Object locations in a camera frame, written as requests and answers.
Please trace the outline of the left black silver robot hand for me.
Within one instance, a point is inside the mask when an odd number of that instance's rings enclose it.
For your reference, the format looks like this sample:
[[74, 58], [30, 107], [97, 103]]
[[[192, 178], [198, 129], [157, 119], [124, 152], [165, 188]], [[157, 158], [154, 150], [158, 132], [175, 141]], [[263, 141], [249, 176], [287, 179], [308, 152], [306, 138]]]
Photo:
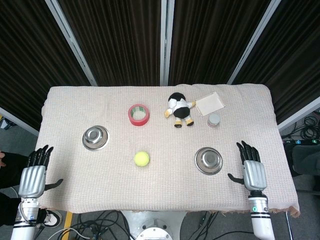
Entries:
[[54, 147], [45, 145], [34, 150], [28, 157], [25, 168], [22, 171], [19, 183], [18, 195], [23, 198], [39, 198], [45, 191], [57, 188], [63, 182], [60, 178], [55, 183], [46, 183], [46, 176], [50, 156]]

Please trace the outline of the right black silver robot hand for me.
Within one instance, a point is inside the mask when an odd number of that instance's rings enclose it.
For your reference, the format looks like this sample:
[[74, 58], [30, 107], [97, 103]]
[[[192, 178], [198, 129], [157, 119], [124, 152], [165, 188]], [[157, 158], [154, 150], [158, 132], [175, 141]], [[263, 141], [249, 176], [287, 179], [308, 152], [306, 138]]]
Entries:
[[258, 150], [245, 143], [243, 140], [241, 143], [236, 143], [242, 164], [242, 178], [234, 177], [231, 173], [227, 176], [234, 183], [244, 185], [250, 192], [260, 191], [262, 192], [267, 188], [266, 173], [263, 163], [261, 163], [260, 154]]

